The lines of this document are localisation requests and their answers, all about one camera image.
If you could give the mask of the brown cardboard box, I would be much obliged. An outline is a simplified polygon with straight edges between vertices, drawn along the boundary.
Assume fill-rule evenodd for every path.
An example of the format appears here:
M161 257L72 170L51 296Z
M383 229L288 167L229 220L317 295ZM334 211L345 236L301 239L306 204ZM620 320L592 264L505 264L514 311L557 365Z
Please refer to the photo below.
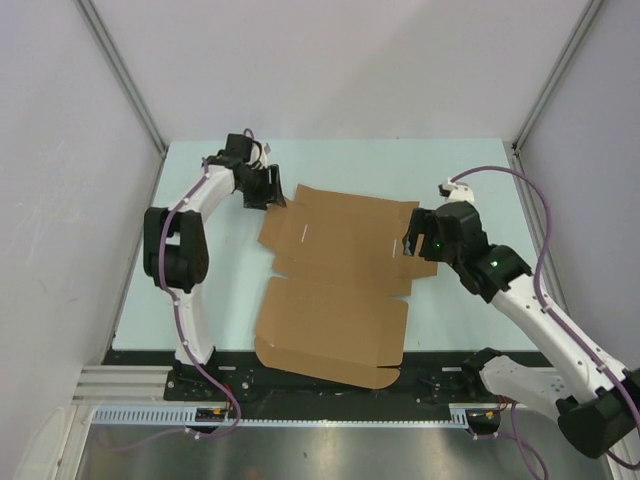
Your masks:
M300 184L267 210L259 243L274 254L254 348L266 367L368 389L400 375L414 280L433 262L403 253L416 201Z

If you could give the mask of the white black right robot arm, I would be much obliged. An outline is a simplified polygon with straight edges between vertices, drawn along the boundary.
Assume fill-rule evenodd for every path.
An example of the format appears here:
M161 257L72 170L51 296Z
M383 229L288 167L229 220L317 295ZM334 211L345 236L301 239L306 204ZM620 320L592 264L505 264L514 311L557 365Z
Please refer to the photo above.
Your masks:
M404 253L449 265L473 295L508 317L554 367L553 376L485 348L461 376L473 401L506 396L555 421L581 454L597 459L639 424L639 373L591 340L537 285L511 247L488 241L467 201L412 211Z

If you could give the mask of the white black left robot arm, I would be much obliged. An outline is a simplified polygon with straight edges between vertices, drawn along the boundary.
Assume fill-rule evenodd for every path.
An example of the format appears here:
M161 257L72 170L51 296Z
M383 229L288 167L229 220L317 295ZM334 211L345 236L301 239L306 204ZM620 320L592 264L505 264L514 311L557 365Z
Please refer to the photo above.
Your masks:
M192 369L186 387L197 398L214 397L221 376L206 366L215 352L206 326L201 286L210 257L205 223L232 194L243 207L265 211L287 205L279 166L268 162L270 147L249 128L227 135L223 149L201 160L197 181L169 207L150 207L143 221L143 268L154 285L170 298L178 347L176 361Z

